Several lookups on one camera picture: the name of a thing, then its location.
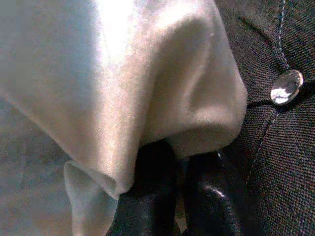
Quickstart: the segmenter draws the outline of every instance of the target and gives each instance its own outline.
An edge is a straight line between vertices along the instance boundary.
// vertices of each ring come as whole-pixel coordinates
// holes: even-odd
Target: shiny black object
[[[221,156],[214,152],[190,158],[184,185],[188,235],[259,235],[244,182]]]
[[[140,149],[132,188],[119,197],[107,236],[172,236],[176,178],[175,157],[163,142]]]

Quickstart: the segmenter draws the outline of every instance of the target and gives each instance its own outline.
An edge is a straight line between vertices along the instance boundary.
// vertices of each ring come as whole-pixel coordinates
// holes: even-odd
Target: seam
[[[295,113],[296,110],[297,110],[297,109],[295,108],[295,109],[292,111],[292,115],[297,118],[296,113]],[[305,152],[305,150],[304,150],[304,148],[303,148],[303,146],[302,146],[302,144],[301,144],[301,142],[300,142],[300,140],[299,140],[299,138],[298,138],[298,136],[297,136],[295,130],[292,129],[291,126],[289,126],[289,128],[290,128],[290,130],[291,130],[292,133],[293,133],[293,138],[294,138],[294,140],[297,142],[297,144],[298,144],[297,146],[298,146],[299,150],[301,150],[301,152],[304,154],[304,156],[306,156],[306,152]]]
[[[280,53],[284,59],[284,62],[285,62],[285,66],[287,69],[289,69],[289,65],[287,63],[287,60],[286,60],[286,57],[285,57],[285,54],[284,54],[284,51],[283,51],[283,47],[282,47],[282,43],[281,43],[281,36],[282,36],[282,30],[283,30],[283,26],[284,26],[284,8],[285,8],[285,4],[286,4],[286,1],[283,0],[283,6],[282,6],[282,11],[281,11],[281,21],[280,21],[280,29],[279,29],[279,35],[278,35],[278,44],[279,44],[279,50],[280,50]]]
[[[259,144],[259,148],[258,148],[258,151],[257,151],[257,153],[256,153],[256,155],[255,155],[255,158],[254,158],[253,162],[252,162],[252,167],[251,167],[250,173],[249,173],[248,176],[247,176],[245,186],[247,186],[248,181],[250,180],[250,177],[251,177],[251,174],[252,174],[252,170],[253,170],[254,165],[255,165],[255,163],[256,163],[258,154],[259,154],[259,152],[260,152],[260,150],[261,150],[261,148],[262,148],[262,144],[263,144],[263,142],[265,141],[265,138],[267,137],[267,134],[268,134],[268,132],[269,132],[269,130],[270,130],[270,127],[275,123],[275,121],[276,121],[277,117],[279,116],[279,114],[280,114],[280,113],[277,112],[276,117],[272,120],[271,124],[268,126],[268,128],[267,128],[267,130],[266,130],[266,133],[264,134],[264,137],[262,138],[262,140],[261,140],[261,142],[260,142],[260,144]]]

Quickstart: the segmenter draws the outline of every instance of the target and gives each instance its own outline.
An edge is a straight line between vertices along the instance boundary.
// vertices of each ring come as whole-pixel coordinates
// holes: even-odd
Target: silver button
[[[272,86],[270,97],[274,104],[284,105],[292,101],[303,85],[303,75],[298,70],[283,73]]]

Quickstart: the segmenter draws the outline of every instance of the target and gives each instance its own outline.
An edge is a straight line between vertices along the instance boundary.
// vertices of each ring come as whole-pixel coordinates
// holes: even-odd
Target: white satin fabric
[[[4,0],[0,15],[1,142],[35,134],[12,127],[16,108],[73,159],[76,236],[105,234],[140,146],[166,138],[183,158],[241,128],[247,92],[213,0]]]

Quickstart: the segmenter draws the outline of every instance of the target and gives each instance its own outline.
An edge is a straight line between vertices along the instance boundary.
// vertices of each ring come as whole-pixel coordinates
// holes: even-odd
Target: dark fabric
[[[241,133],[223,151],[258,199],[260,235],[315,235],[315,1],[216,3],[249,92]],[[276,107],[272,84],[289,69],[310,83]]]

